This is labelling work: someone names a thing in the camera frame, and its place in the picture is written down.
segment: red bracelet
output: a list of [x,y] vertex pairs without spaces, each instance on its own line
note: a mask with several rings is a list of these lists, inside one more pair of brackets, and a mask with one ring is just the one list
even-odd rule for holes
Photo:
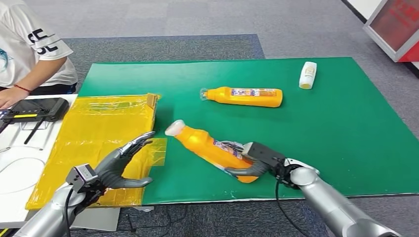
[[16,87],[16,88],[19,88],[19,89],[21,89],[21,90],[24,90],[24,91],[26,91],[26,92],[28,92],[28,93],[31,93],[32,91],[31,90],[28,90],[28,89],[26,89],[26,88],[23,88],[23,87],[21,87],[21,86],[18,86],[18,85],[13,85],[14,87]]

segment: orange bottle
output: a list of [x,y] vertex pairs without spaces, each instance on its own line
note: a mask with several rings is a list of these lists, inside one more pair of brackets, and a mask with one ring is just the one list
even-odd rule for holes
[[166,129],[165,134],[174,136],[188,150],[243,183],[250,183],[258,178],[255,176],[235,176],[225,171],[227,167],[249,168],[251,163],[242,159],[242,155],[237,151],[213,139],[208,132],[186,126],[181,119],[172,123]]
[[223,104],[278,107],[282,102],[280,89],[230,88],[201,89],[202,100],[214,100]]

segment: small white bottle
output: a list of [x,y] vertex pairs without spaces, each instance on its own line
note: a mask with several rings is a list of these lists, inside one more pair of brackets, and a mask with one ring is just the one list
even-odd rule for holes
[[317,63],[305,62],[301,71],[299,87],[301,89],[311,89],[313,87],[314,78],[316,77]]

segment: silver robotic arm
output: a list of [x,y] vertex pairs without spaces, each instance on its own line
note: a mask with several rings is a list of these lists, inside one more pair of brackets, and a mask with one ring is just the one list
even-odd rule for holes
[[300,189],[308,204],[336,237],[402,237],[380,224],[319,177],[319,171],[298,160],[286,158],[257,142],[243,147],[244,157],[253,161],[248,169],[226,169],[234,175],[260,176],[270,172],[285,186]]
[[126,179],[122,173],[132,157],[151,143],[148,139],[153,136],[154,132],[144,133],[113,150],[95,170],[88,164],[73,167],[66,178],[67,183],[14,236],[61,237],[68,229],[65,216],[69,227],[78,214],[104,195],[107,188],[140,188],[151,183],[153,180],[150,177]]

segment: bottle cap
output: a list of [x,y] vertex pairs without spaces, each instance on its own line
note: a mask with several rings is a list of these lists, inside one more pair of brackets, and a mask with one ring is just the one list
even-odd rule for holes
[[177,136],[185,127],[185,122],[181,119],[174,121],[165,131],[166,136]]
[[200,90],[200,92],[199,92],[199,97],[201,98],[201,100],[202,100],[202,101],[204,101],[204,100],[208,100],[208,97],[207,97],[207,92],[208,92],[208,89],[206,89],[206,88],[202,88],[202,89]]

